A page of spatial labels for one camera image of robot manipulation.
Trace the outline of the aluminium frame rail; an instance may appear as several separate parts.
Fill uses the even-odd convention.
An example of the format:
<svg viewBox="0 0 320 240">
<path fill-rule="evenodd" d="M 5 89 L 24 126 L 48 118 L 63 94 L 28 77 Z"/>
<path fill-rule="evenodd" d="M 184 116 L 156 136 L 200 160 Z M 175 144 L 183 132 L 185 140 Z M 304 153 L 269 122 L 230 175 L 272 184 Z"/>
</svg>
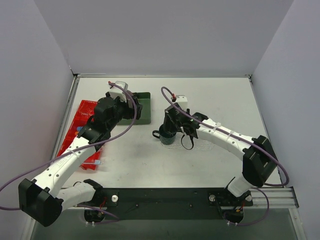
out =
<svg viewBox="0 0 320 240">
<path fill-rule="evenodd" d="M 196 203 L 222 208 L 269 206 L 271 208 L 297 208 L 298 202 L 292 188 L 251 189 L 241 197 L 234 197 L 224 188 L 102 188 L 87 184 L 61 189 L 53 200 L 68 209 L 77 205 L 111 208 L 123 203 L 133 205 Z"/>
</svg>

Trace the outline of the blue toothpaste tube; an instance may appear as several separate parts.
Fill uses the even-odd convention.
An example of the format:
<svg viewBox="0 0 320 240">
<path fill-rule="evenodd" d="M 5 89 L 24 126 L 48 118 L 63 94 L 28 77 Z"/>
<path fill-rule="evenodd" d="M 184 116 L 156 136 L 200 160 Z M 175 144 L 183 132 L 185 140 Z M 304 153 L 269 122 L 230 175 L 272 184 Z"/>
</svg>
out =
<svg viewBox="0 0 320 240">
<path fill-rule="evenodd" d="M 82 128 L 83 128 L 82 126 L 78 126 L 78 127 L 76 128 L 76 131 L 79 132 Z"/>
</svg>

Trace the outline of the green plastic tray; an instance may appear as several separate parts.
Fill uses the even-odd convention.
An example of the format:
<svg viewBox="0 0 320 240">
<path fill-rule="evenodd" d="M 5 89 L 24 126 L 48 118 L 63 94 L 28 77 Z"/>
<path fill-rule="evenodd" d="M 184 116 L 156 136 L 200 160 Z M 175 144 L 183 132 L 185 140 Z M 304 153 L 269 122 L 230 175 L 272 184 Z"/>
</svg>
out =
<svg viewBox="0 0 320 240">
<path fill-rule="evenodd" d="M 151 93 L 150 92 L 133 92 L 138 103 L 142 105 L 140 118 L 136 119 L 134 125 L 149 125 L 151 123 Z"/>
</svg>

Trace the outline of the red plastic organizer box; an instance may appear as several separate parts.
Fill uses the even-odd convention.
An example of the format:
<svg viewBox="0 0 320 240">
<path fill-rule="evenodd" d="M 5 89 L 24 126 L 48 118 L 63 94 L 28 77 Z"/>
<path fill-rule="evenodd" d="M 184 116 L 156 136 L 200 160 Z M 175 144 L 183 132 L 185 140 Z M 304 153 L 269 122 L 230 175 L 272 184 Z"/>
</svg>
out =
<svg viewBox="0 0 320 240">
<path fill-rule="evenodd" d="M 77 127 L 83 127 L 89 117 L 94 114 L 94 108 L 97 105 L 96 101 L 82 100 L 77 108 L 77 111 L 73 117 L 71 125 L 65 135 L 62 145 L 59 149 L 58 156 L 62 155 L 64 151 L 70 146 L 74 138 L 76 137 L 75 132 Z M 84 162 L 93 162 L 94 160 L 100 160 L 102 151 L 98 150 L 92 156 L 88 157 Z M 99 165 L 82 165 L 83 170 L 93 170 L 95 171 Z"/>
</svg>

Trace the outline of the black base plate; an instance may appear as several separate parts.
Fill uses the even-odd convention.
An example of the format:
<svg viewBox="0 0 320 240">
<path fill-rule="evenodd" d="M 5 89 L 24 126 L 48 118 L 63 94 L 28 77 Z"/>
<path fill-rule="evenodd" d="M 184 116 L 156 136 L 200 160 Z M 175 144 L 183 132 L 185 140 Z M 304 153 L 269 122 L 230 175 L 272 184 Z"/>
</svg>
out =
<svg viewBox="0 0 320 240">
<path fill-rule="evenodd" d="M 251 207 L 251 192 L 234 197 L 223 187 L 103 188 L 84 202 L 89 223 L 115 220 L 220 220 L 224 211 L 243 216 Z"/>
</svg>

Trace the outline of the dark green mug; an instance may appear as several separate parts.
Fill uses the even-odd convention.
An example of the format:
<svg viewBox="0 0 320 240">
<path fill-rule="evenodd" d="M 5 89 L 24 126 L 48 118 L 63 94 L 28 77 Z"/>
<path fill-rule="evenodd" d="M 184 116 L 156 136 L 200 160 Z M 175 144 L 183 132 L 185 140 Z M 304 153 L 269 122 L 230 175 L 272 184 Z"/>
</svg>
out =
<svg viewBox="0 0 320 240">
<path fill-rule="evenodd" d="M 161 125 L 158 128 L 158 130 L 153 130 L 152 136 L 154 138 L 160 140 L 160 142 L 163 145 L 167 145 L 167 146 L 173 144 L 176 139 L 176 133 L 170 133 L 170 132 L 165 131 L 163 125 Z"/>
</svg>

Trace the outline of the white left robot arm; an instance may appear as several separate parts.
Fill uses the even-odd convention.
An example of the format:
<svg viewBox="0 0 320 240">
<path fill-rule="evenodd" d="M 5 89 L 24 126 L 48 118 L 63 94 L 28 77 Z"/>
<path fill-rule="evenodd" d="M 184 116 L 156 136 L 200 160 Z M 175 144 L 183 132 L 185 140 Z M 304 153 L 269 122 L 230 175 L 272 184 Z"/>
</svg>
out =
<svg viewBox="0 0 320 240">
<path fill-rule="evenodd" d="M 24 179 L 18 185 L 19 208 L 44 227 L 53 224 L 60 214 L 82 203 L 101 203 L 102 186 L 86 179 L 64 189 L 63 185 L 78 167 L 109 140 L 111 131 L 123 119 L 139 119 L 142 111 L 138 94 L 121 95 L 107 92 L 99 99 L 93 115 L 73 139 L 59 159 L 33 180 Z"/>
</svg>

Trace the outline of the clear textured oval tray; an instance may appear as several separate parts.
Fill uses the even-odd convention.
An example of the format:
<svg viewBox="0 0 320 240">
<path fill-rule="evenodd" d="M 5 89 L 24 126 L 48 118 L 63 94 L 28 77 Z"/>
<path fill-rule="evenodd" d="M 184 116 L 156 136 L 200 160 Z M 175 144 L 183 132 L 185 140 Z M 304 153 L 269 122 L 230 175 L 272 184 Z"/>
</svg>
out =
<svg viewBox="0 0 320 240">
<path fill-rule="evenodd" d="M 172 150 L 189 150 L 189 151 L 210 151 L 215 147 L 215 144 L 207 140 L 193 138 L 193 143 L 189 136 L 183 137 L 181 132 L 176 133 L 174 141 L 171 144 L 164 144 L 160 141 L 160 144 L 168 149 Z"/>
</svg>

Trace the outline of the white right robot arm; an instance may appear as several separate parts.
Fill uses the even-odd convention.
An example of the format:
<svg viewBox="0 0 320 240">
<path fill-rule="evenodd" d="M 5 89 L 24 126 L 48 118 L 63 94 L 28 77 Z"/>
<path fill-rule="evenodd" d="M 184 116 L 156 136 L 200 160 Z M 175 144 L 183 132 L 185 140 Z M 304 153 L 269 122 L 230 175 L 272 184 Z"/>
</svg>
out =
<svg viewBox="0 0 320 240">
<path fill-rule="evenodd" d="M 183 111 L 177 103 L 164 110 L 163 128 L 168 135 L 180 132 L 191 140 L 205 140 L 239 158 L 242 161 L 242 173 L 226 187 L 236 198 L 250 188 L 263 187 L 277 167 L 275 152 L 265 136 L 254 138 L 242 135 L 199 112 L 188 116 L 188 112 Z"/>
</svg>

